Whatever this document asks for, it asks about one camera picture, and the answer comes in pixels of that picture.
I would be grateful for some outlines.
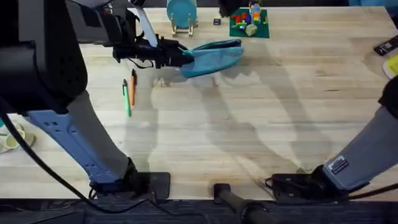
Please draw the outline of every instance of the marker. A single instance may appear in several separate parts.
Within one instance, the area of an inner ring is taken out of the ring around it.
[[[134,106],[135,94],[136,94],[136,85],[137,85],[137,73],[133,69],[131,72],[130,79],[130,105]]]
[[[124,105],[126,107],[127,116],[131,117],[131,110],[129,104],[129,90],[127,89],[127,81],[123,79],[123,96],[124,96]]]

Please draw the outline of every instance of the wooden table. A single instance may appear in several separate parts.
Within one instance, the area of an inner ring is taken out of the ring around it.
[[[171,37],[165,9],[148,9],[153,28]],[[214,26],[218,9],[198,9],[188,46],[228,39],[228,20]],[[398,31],[383,7],[270,8],[270,39],[243,39],[239,65],[184,79],[172,68],[138,70],[132,118],[121,85],[132,64],[117,64],[111,49],[82,45],[88,91],[98,117],[139,170],[172,175],[171,198],[210,198],[227,182],[244,198],[270,199],[256,185],[273,173],[311,172],[352,140],[379,107],[387,82],[384,58],[373,47]],[[43,132],[34,150],[80,191],[88,178]],[[23,151],[0,155],[0,197],[75,197]],[[365,190],[396,182],[398,169]],[[397,193],[368,200],[398,200]]]

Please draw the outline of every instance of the black device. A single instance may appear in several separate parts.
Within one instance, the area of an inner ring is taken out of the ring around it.
[[[214,25],[214,26],[219,26],[219,25],[221,25],[221,19],[214,19],[213,25]]]
[[[398,48],[398,35],[391,38],[390,40],[378,45],[374,48],[374,51],[380,56],[385,56],[386,54],[392,52]]]

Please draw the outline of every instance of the black bracket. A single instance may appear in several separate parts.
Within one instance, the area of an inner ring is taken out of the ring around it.
[[[325,200],[343,197],[352,192],[338,189],[322,169],[323,165],[318,166],[312,174],[274,174],[266,180],[266,185],[280,202]]]

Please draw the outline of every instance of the small black object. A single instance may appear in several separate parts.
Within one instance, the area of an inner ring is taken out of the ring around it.
[[[392,52],[398,48],[398,35],[393,37],[391,40],[388,40],[377,47],[374,48],[374,51],[378,53],[380,56],[385,56],[386,54]]]
[[[231,186],[229,184],[215,184],[213,186],[213,198],[214,198],[213,202],[215,204],[221,204],[222,203],[221,198],[220,198],[220,193],[223,190],[230,192],[231,191]]]
[[[221,25],[221,19],[214,19],[213,25],[215,26]]]

